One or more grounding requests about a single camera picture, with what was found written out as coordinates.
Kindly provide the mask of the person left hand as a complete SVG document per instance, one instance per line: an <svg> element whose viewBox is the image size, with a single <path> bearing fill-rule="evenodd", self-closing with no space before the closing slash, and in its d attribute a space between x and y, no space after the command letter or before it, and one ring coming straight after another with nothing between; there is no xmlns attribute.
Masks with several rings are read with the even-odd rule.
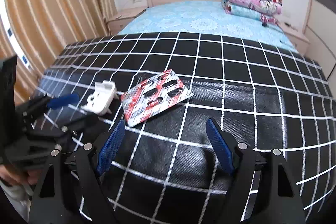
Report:
<svg viewBox="0 0 336 224"><path fill-rule="evenodd" d="M27 173L17 171L9 165L1 164L1 179L11 186L15 185L35 185L42 173L41 169L30 170Z"/></svg>

